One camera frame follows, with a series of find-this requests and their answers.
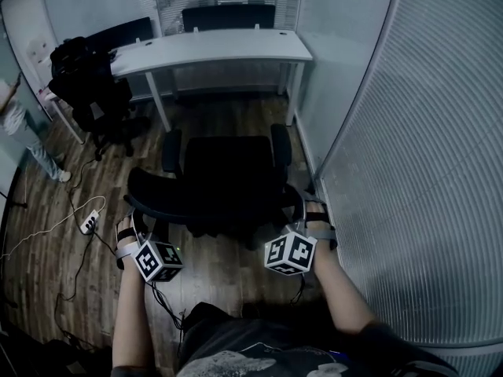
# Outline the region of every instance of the white desk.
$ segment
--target white desk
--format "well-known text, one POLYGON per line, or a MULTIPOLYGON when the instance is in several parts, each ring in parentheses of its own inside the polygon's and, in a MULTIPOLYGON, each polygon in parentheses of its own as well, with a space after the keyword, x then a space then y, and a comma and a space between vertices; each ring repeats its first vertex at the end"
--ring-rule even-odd
MULTIPOLYGON (((226 29, 165 36, 120 48, 111 68, 116 78, 145 73, 164 128, 169 131, 171 126, 152 71, 218 60, 274 60, 292 65, 295 74, 286 117, 286 124, 292 125, 304 64, 313 60, 294 31, 226 29)), ((173 94, 177 96, 174 77, 171 78, 173 94)), ((278 91, 282 93, 284 79, 281 84, 278 91)))

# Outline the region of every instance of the white cube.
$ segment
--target white cube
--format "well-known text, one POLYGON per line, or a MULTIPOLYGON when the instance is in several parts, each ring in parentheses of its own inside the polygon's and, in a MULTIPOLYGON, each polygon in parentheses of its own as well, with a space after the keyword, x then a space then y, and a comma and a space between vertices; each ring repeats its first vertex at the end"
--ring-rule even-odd
POLYGON ((264 266, 283 275, 296 275, 310 270, 317 240, 290 232, 266 243, 264 266))
POLYGON ((171 243, 146 240, 134 254, 146 282, 167 282, 183 268, 180 248, 171 243))

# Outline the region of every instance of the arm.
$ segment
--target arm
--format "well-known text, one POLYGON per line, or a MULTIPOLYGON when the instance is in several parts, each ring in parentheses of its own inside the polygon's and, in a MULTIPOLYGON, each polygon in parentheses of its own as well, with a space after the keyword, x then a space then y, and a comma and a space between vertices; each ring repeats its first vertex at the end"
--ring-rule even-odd
POLYGON ((7 106, 9 105, 9 102, 12 100, 14 95, 17 92, 17 88, 21 84, 21 73, 17 76, 16 82, 10 87, 9 94, 7 95, 6 99, 2 102, 2 106, 0 106, 0 115, 5 111, 7 106))
MULTIPOLYGON (((119 231, 130 228, 124 218, 119 231)), ((134 242, 133 237, 122 239, 122 247, 134 242)), ((133 368, 154 368, 152 337, 145 310, 145 281, 131 257, 123 259, 124 271, 120 283, 119 305, 112 344, 112 364, 133 368)))
MULTIPOLYGON (((318 203, 308 203, 308 212, 322 212, 318 203)), ((327 229, 323 221, 308 222, 309 229, 327 229)), ((457 377, 446 362, 402 341, 386 325, 378 321, 364 298, 340 266, 337 253, 330 251, 329 241, 319 240, 314 251, 314 272, 318 277, 333 323, 347 334, 344 348, 351 358, 366 364, 379 375, 400 371, 405 375, 457 377)))
MULTIPOLYGON (((307 203, 307 211, 323 212, 323 207, 319 203, 307 203)), ((323 221, 312 221, 307 227, 328 229, 329 225, 323 221)), ((316 245, 314 273, 323 287, 333 323, 339 331, 357 334, 368 324, 377 322, 376 316, 340 266, 337 253, 330 251, 327 240, 319 240, 316 245)))

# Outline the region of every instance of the person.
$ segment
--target person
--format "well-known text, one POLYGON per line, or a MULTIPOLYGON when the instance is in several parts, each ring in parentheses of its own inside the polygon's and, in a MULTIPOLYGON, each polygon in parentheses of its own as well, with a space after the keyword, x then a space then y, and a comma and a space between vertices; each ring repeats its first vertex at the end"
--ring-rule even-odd
MULTIPOLYGON (((308 212, 322 212, 319 203, 307 203, 308 212)), ((329 228, 323 221, 309 229, 329 228)), ((125 218, 119 230, 130 228, 125 218)), ((134 241, 127 237, 118 246, 134 241)), ((144 280, 132 258, 124 259, 116 327, 112 344, 112 377, 156 374, 152 339, 144 303, 144 280)), ((314 273, 319 279, 333 324, 343 339, 330 351, 307 346, 295 332, 267 320, 228 316, 200 303, 185 319, 185 339, 178 377, 454 377, 446 362, 402 341, 378 321, 339 264, 329 241, 319 240, 314 252, 314 273)), ((328 330, 314 331, 327 334, 328 330)))
POLYGON ((21 73, 12 85, 0 79, 0 127, 31 152, 51 179, 66 183, 72 178, 72 174, 57 165, 57 162, 63 161, 63 154, 54 159, 26 122, 26 108, 16 99, 17 88, 20 84, 21 73))

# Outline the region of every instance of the forearm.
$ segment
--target forearm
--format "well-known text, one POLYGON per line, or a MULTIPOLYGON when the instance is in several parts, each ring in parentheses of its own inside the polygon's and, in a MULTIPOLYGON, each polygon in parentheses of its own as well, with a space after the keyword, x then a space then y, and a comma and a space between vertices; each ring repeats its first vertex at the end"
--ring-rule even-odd
POLYGON ((0 115, 7 109, 9 102, 13 99, 16 94, 17 88, 12 87, 10 89, 9 95, 7 95, 6 99, 2 102, 2 106, 0 106, 0 115))
POLYGON ((131 258, 125 258, 113 336, 113 367, 154 367, 152 337, 145 310, 145 282, 131 258))
POLYGON ((377 321, 365 299, 340 266, 335 251, 317 256, 314 271, 323 287, 333 323, 338 330, 357 334, 366 325, 377 321))

